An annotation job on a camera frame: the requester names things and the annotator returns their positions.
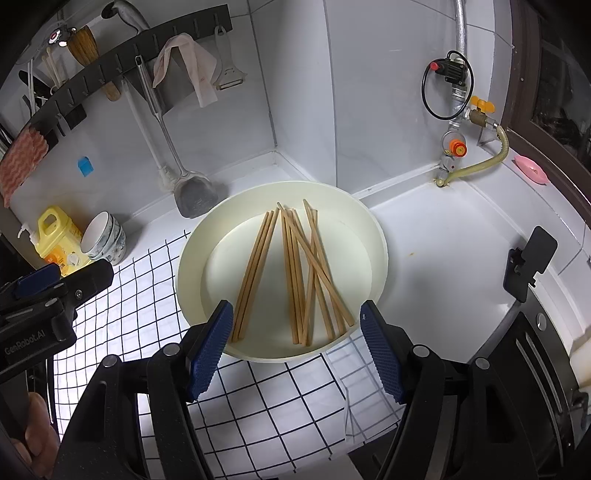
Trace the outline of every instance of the black cable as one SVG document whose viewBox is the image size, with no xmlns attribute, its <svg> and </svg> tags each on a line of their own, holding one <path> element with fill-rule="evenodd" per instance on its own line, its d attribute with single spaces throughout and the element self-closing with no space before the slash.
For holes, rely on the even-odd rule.
<svg viewBox="0 0 591 480">
<path fill-rule="evenodd" d="M 468 70 L 470 71 L 470 91 L 468 92 L 468 96 L 466 97 L 466 100 L 464 101 L 462 108 L 460 108 L 454 115 L 450 115 L 450 116 L 437 115 L 433 110 L 431 110 L 431 108 L 427 104 L 427 98 L 425 97 L 425 83 L 427 82 L 427 76 L 429 75 L 429 71 L 431 70 L 431 64 L 433 63 L 432 61 L 429 62 L 429 65 L 427 65 L 427 68 L 425 69 L 425 73 L 423 73 L 423 82 L 421 84 L 421 96 L 423 97 L 423 105 L 425 105 L 427 112 L 429 112 L 431 115 L 433 115 L 435 118 L 438 118 L 439 120 L 453 120 L 455 117 L 460 115 L 464 111 L 464 108 L 466 108 L 468 106 L 468 103 L 470 103 L 470 98 L 472 97 L 472 92 L 474 90 L 474 72 L 472 71 L 472 67 L 470 66 L 470 62 L 468 61 L 468 59 L 464 55 L 462 55 L 460 52 L 458 52 L 457 50 L 450 50 L 449 52 L 447 52 L 447 57 L 445 59 L 437 59 L 437 60 L 433 60 L 433 61 L 440 62 L 443 60 L 449 60 L 452 53 L 459 55 L 462 58 L 462 60 L 464 60 L 464 62 L 466 62 L 466 66 L 468 67 Z"/>
</svg>

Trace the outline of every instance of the pink patterned towel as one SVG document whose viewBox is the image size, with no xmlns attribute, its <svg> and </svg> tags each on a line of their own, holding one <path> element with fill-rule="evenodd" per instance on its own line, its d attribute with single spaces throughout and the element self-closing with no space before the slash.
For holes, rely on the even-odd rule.
<svg viewBox="0 0 591 480">
<path fill-rule="evenodd" d="M 12 195 L 45 157 L 49 146 L 33 127 L 22 129 L 0 162 L 0 187 L 4 206 L 10 206 Z"/>
</svg>

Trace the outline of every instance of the yellow bottle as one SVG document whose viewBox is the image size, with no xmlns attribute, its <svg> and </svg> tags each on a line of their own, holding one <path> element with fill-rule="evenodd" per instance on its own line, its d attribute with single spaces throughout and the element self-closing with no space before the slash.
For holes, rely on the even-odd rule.
<svg viewBox="0 0 591 480">
<path fill-rule="evenodd" d="M 39 217 L 37 226 L 37 253 L 47 263 L 57 263 L 63 277 L 90 263 L 88 256 L 80 250 L 82 233 L 61 208 L 49 207 Z"/>
</svg>

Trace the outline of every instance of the pink soap dish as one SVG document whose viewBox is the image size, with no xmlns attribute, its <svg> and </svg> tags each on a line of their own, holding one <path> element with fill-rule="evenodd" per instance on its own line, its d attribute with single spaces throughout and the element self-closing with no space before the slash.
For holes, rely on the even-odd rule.
<svg viewBox="0 0 591 480">
<path fill-rule="evenodd" d="M 546 175 L 544 170 L 542 170 L 542 168 L 532 159 L 524 157 L 523 155 L 516 155 L 513 159 L 513 163 L 515 163 L 517 168 L 519 168 L 531 181 L 534 181 L 539 185 L 550 183 L 548 175 Z"/>
</svg>

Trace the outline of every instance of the chopstick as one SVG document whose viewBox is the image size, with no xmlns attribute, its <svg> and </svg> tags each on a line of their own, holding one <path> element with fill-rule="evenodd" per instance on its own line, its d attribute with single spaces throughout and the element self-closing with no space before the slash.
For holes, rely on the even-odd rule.
<svg viewBox="0 0 591 480">
<path fill-rule="evenodd" d="M 285 261 L 285 280 L 287 282 L 287 292 L 289 294 L 289 304 L 290 304 L 290 322 L 291 322 L 291 340 L 294 345 L 300 343 L 297 331 L 297 321 L 296 321 L 296 304 L 294 302 L 294 291 L 293 286 L 291 284 L 291 263 L 290 263 L 290 250 L 289 246 L 287 245 L 287 225 L 285 224 L 285 216 L 283 213 L 281 214 L 281 228 L 283 232 L 283 257 Z"/>
<path fill-rule="evenodd" d="M 290 271 L 291 271 L 291 289 L 293 291 L 293 298 L 294 298 L 294 310 L 295 310 L 295 323 L 297 325 L 297 337 L 298 343 L 301 342 L 301 338 L 303 335 L 303 324 L 302 324 L 302 315 L 303 312 L 301 311 L 301 302 L 300 302 L 300 292 L 298 288 L 298 281 L 297 281 L 297 269 L 296 269 L 296 255 L 300 254 L 300 250 L 297 246 L 297 239 L 294 237 L 294 229 L 293 221 L 290 218 L 289 212 L 285 212 L 285 225 L 287 227 L 287 246 L 290 253 Z"/>
<path fill-rule="evenodd" d="M 276 208 L 271 218 L 271 224 L 267 229 L 265 243 L 262 247 L 261 256 L 259 257 L 258 263 L 256 264 L 255 277 L 252 282 L 251 290 L 248 294 L 248 299 L 246 300 L 246 309 L 241 319 L 240 330 L 238 331 L 239 340 L 242 340 L 244 338 L 246 334 L 246 328 L 248 328 L 248 322 L 251 317 L 252 305 L 255 303 L 256 291 L 258 289 L 259 283 L 261 282 L 262 271 L 265 268 L 265 261 L 267 260 L 267 253 L 269 253 L 269 246 L 271 245 L 271 238 L 273 237 L 273 232 L 275 231 L 275 224 L 277 223 L 278 215 L 279 208 Z"/>
<path fill-rule="evenodd" d="M 244 275 L 246 277 L 246 283 L 244 283 L 244 279 L 242 279 L 244 290 L 242 292 L 242 301 L 240 301 L 240 296 L 239 296 L 239 306 L 237 305 L 238 313 L 235 315 L 234 331 L 232 332 L 232 342 L 238 341 L 238 333 L 240 330 L 240 325 L 242 323 L 242 318 L 244 317 L 244 310 L 246 309 L 246 302 L 248 301 L 248 297 L 250 295 L 250 291 L 252 288 L 252 281 L 255 277 L 256 266 L 258 265 L 259 259 L 261 257 L 263 244 L 265 242 L 265 238 L 267 237 L 267 230 L 269 230 L 270 223 L 271 223 L 271 215 L 270 215 L 270 212 L 267 212 L 265 215 L 265 219 L 263 220 L 263 225 L 261 226 L 261 230 L 259 231 L 259 236 L 257 237 L 258 241 L 255 241 L 255 246 L 252 247 L 253 252 L 254 252 L 254 256 L 252 256 L 252 251 L 251 251 L 252 262 L 249 261 L 249 264 L 246 267 L 246 271 L 244 272 Z"/>
<path fill-rule="evenodd" d="M 301 230 L 300 218 L 298 217 L 297 212 L 294 209 L 291 209 L 290 213 L 291 213 L 291 217 L 294 220 L 296 228 L 299 225 L 299 230 Z M 306 291 L 304 290 L 304 276 L 303 276 L 303 273 L 301 270 L 300 247 L 298 247 L 296 239 L 293 239 L 293 245 L 294 245 L 294 258 L 295 258 L 295 278 L 297 280 L 298 299 L 300 301 L 300 320 L 301 320 L 300 343 L 302 345 L 305 345 L 306 344 L 306 337 L 304 335 L 304 314 L 306 311 Z"/>
<path fill-rule="evenodd" d="M 316 246 L 316 251 L 318 253 L 318 259 L 320 260 L 320 265 L 322 266 L 322 270 L 324 270 L 324 273 L 326 274 L 326 277 L 332 282 L 332 275 L 330 274 L 330 269 L 329 269 L 329 264 L 326 260 L 326 254 L 324 253 L 324 248 L 322 248 L 322 243 L 320 242 L 320 235 L 318 234 L 318 229 L 316 227 L 316 224 L 314 223 L 314 217 L 312 215 L 312 208 L 310 207 L 310 204 L 308 203 L 308 201 L 306 199 L 304 199 L 304 207 L 306 207 L 306 215 L 308 216 L 308 222 L 310 222 L 310 228 L 312 230 L 312 238 L 314 241 L 314 244 Z M 333 311 L 335 313 L 335 320 L 336 320 L 336 324 L 337 324 L 337 328 L 339 329 L 339 335 L 344 335 L 345 332 L 347 331 L 347 328 L 345 327 L 345 323 L 343 322 L 343 316 L 341 315 L 341 312 L 339 311 L 339 309 L 336 307 L 333 299 L 330 299 L 332 307 L 333 307 Z M 354 322 L 349 323 L 349 321 L 347 321 L 347 323 L 349 324 L 350 327 L 353 326 Z"/>
<path fill-rule="evenodd" d="M 313 214 L 313 219 L 314 219 L 314 225 L 317 228 L 318 227 L 318 210 L 312 210 L 312 214 Z M 317 252 L 317 248 L 316 248 L 316 244 L 314 243 L 312 245 L 312 253 L 315 254 L 316 252 Z M 316 273 L 314 272 L 314 268 L 312 266 L 310 266 L 310 270 L 309 270 L 308 285 L 310 285 L 310 276 L 311 276 L 311 280 L 312 280 L 312 285 L 314 287 L 316 287 L 316 293 L 318 295 L 318 303 L 320 305 L 320 311 L 322 312 L 322 318 L 324 320 L 324 326 L 326 328 L 326 335 L 328 336 L 329 340 L 332 341 L 335 339 L 335 329 L 333 328 L 332 321 L 330 320 L 330 313 L 329 313 L 328 307 L 326 306 L 326 299 L 324 298 L 324 291 L 322 290 L 322 285 L 320 285 L 320 280 L 318 279 L 318 275 L 316 275 Z"/>
<path fill-rule="evenodd" d="M 279 202 L 277 202 L 277 206 L 281 209 L 281 213 L 285 213 L 285 209 L 283 208 L 283 206 Z M 343 315 L 343 317 L 345 318 L 347 323 L 349 325 L 354 325 L 355 321 L 353 320 L 351 313 L 349 312 L 349 310 L 345 306 L 343 300 L 340 298 L 338 292 L 333 287 L 332 282 L 329 280 L 329 278 L 324 273 L 324 270 L 322 269 L 322 267 L 318 263 L 318 260 L 316 260 L 316 257 L 312 254 L 312 250 L 310 249 L 310 246 L 308 245 L 307 240 L 305 239 L 304 236 L 302 236 L 301 233 L 299 233 L 297 228 L 295 228 L 295 226 L 293 224 L 293 220 L 291 220 L 289 218 L 289 216 L 287 216 L 287 213 L 285 213 L 285 215 L 286 215 L 285 221 L 287 223 L 287 226 L 289 226 L 291 228 L 291 231 L 295 233 L 295 238 L 299 242 L 299 244 L 301 245 L 302 250 L 304 251 L 306 256 L 308 257 L 308 261 L 310 261 L 312 263 L 312 266 L 314 267 L 314 270 L 316 270 L 316 273 L 319 276 L 320 281 L 324 284 L 324 286 L 326 287 L 326 290 L 328 290 L 331 301 L 336 303 L 338 309 L 340 310 L 341 314 Z"/>
<path fill-rule="evenodd" d="M 300 222 L 300 217 L 298 216 L 298 214 L 296 213 L 295 210 L 291 210 L 291 214 L 295 220 L 295 225 L 297 227 L 297 229 L 300 231 L 300 234 L 302 236 L 305 236 L 304 234 L 304 229 L 301 226 L 301 222 Z M 300 343 L 302 345 L 306 345 L 309 346 L 310 345 L 310 337 L 309 337 L 309 324 L 310 324 L 310 310 L 311 310 L 311 306 L 313 305 L 313 299 L 314 299 L 314 277 L 312 276 L 311 279 L 311 286 L 310 286 L 310 272 L 314 273 L 314 268 L 313 267 L 309 267 L 309 274 L 308 274 L 308 287 L 306 289 L 305 295 L 302 300 L 304 302 L 304 305 L 300 307 L 301 312 L 302 312 L 302 336 L 300 338 Z M 303 279 L 303 275 L 301 273 L 301 264 L 300 264 L 300 272 L 299 272 L 299 279 L 301 279 L 301 284 L 298 285 L 298 288 L 300 289 L 300 291 L 304 290 L 304 279 Z"/>
</svg>

